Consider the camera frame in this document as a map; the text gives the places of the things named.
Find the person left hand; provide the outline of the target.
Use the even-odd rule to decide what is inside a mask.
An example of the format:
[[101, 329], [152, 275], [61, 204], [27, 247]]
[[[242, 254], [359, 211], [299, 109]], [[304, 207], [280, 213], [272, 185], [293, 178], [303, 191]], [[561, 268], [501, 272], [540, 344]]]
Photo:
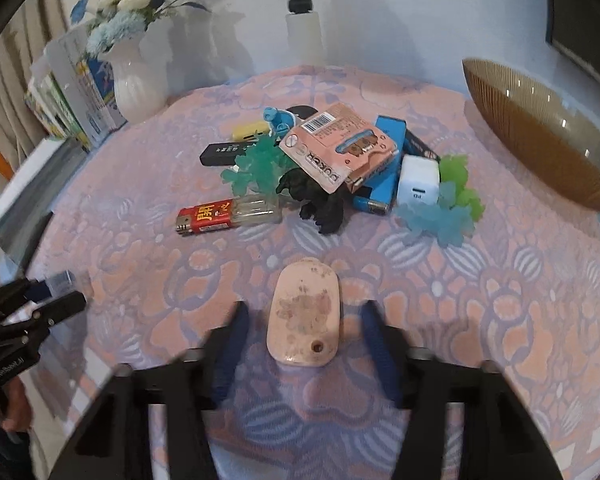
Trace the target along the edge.
[[27, 432], [31, 429], [33, 412], [27, 397], [27, 389], [19, 377], [12, 379], [4, 388], [7, 399], [6, 411], [0, 408], [0, 426], [8, 432]]

